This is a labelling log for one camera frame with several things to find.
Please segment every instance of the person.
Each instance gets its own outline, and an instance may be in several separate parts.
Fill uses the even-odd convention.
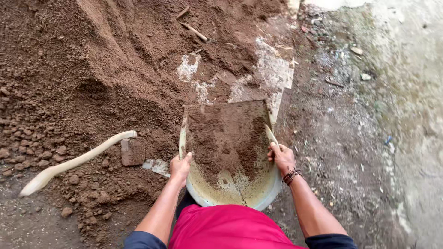
[[[275,161],[292,192],[305,242],[310,249],[356,249],[352,238],[321,204],[295,169],[294,152],[271,143],[268,160]],[[124,241],[125,249],[166,249],[180,190],[186,184],[192,153],[171,160],[171,177],[148,214]],[[177,208],[170,249],[302,248],[293,245],[268,216],[242,205],[200,207],[189,193]]]

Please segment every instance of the fine soil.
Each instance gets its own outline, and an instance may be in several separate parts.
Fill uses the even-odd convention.
[[[202,42],[175,19],[187,4],[180,20],[212,42]],[[196,80],[218,72],[250,74],[260,87],[253,71],[258,25],[285,8],[278,0],[0,0],[0,6],[1,187],[10,200],[39,171],[119,132],[137,131],[146,141],[147,159],[170,160],[178,153],[182,105],[198,103],[195,86],[177,76],[182,56],[189,55],[192,64],[191,53],[200,54],[206,66]],[[208,89],[208,99],[225,103],[229,83]],[[254,155],[248,156],[250,165]],[[38,195],[60,213],[72,208],[68,216],[76,217],[75,232],[85,245],[115,248],[166,180],[141,167],[124,167],[116,144],[55,177]],[[34,242],[53,245],[51,239],[35,236]],[[7,247],[32,242],[11,239]]]
[[[257,151],[266,143],[264,124],[269,125],[265,101],[188,106],[189,146],[205,180],[217,186],[218,173],[242,173],[254,180]]]

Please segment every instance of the leather bracelet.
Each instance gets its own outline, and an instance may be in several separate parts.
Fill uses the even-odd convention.
[[[291,172],[287,173],[283,177],[283,181],[289,186],[296,175],[300,175],[301,177],[303,177],[302,171],[300,169],[294,168],[294,170],[291,170]]]

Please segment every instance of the dirt ground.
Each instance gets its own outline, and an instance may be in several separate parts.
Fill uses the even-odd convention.
[[[250,98],[270,95],[256,73],[255,37],[265,29],[275,37],[270,45],[286,44],[281,56],[297,62],[292,88],[283,91],[277,139],[297,151],[313,191],[360,248],[404,248],[390,214],[397,201],[380,162],[392,156],[386,134],[356,95],[361,70],[345,63],[352,52],[338,44],[355,42],[347,26],[332,31],[319,19],[328,15],[303,9],[297,27],[279,33],[269,26],[288,26],[285,2],[189,4],[182,20],[214,41],[202,42],[175,20],[185,2],[1,1],[0,245],[121,247],[167,178],[122,166],[118,144],[38,194],[17,198],[19,191],[42,169],[122,131],[136,130],[146,140],[147,158],[168,161],[178,153],[182,105],[235,99],[232,81],[245,75]],[[193,77],[200,85],[177,73],[183,55],[205,65]],[[229,74],[200,99],[198,86],[217,72]],[[287,188],[265,213],[303,245]]]

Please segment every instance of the dark blue sleeve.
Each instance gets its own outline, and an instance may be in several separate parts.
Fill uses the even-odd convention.
[[[166,245],[150,233],[133,231],[124,240],[124,249],[166,249]]]
[[[357,249],[354,240],[343,234],[322,234],[305,240],[309,249]]]

